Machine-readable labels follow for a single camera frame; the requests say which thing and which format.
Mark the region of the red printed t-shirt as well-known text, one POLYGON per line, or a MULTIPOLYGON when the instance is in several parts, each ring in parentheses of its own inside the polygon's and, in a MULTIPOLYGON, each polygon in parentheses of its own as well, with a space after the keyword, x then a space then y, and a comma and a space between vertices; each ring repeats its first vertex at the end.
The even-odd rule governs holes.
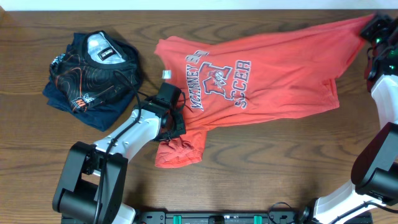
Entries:
POLYGON ((155 165, 179 168, 203 158, 218 127, 299 119, 339 107, 336 79, 364 46, 370 16, 220 44, 171 36, 155 53, 185 98, 187 132, 159 144, 155 165))

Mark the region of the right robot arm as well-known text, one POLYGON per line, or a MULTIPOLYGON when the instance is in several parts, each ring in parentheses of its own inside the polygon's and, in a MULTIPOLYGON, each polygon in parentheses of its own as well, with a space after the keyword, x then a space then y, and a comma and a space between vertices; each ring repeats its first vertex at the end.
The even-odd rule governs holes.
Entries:
POLYGON ((350 180, 312 200, 298 223, 372 223, 371 209, 397 213, 397 20, 376 14, 360 36, 371 44, 364 77, 381 129, 355 160, 350 180))

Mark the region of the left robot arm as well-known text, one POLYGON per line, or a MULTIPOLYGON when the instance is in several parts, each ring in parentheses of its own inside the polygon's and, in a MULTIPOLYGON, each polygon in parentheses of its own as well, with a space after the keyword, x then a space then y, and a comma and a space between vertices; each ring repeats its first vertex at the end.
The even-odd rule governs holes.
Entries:
POLYGON ((148 142, 186 133, 177 105, 184 96, 178 87, 163 83, 158 94, 138 101, 110 135, 70 148, 52 202, 62 223, 133 223, 136 211, 122 202, 127 166, 148 142))

